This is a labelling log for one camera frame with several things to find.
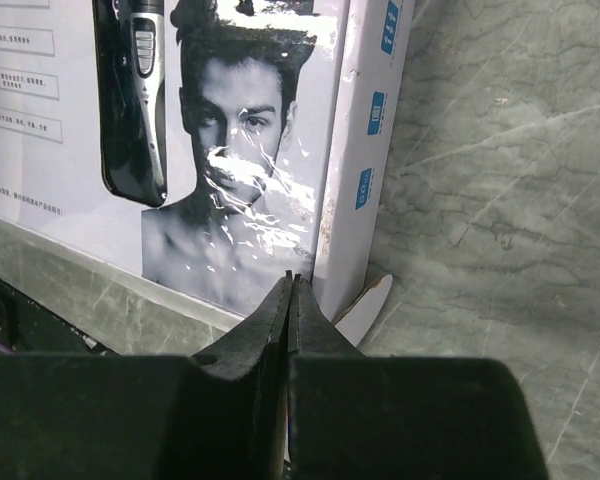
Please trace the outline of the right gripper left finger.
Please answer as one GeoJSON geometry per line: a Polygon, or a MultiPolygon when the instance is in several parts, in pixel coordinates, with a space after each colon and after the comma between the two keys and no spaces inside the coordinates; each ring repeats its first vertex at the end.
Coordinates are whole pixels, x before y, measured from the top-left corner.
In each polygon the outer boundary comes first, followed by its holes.
{"type": "Polygon", "coordinates": [[[193,355],[0,344],[0,479],[284,479],[293,279],[193,355]]]}

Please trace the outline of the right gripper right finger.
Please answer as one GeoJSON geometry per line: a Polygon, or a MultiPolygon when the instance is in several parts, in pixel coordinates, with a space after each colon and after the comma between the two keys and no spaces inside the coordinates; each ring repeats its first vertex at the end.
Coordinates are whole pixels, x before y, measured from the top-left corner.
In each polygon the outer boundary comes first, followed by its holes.
{"type": "Polygon", "coordinates": [[[295,479],[545,479],[512,372],[489,358],[358,351],[296,277],[289,307],[295,479]]]}

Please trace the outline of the white box with black tray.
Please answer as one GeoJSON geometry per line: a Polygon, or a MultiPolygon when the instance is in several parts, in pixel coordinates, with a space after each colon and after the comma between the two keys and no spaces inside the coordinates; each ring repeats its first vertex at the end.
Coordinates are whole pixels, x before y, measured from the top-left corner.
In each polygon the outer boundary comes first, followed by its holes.
{"type": "Polygon", "coordinates": [[[352,343],[410,1],[0,1],[0,280],[192,352],[286,272],[352,343]]]}

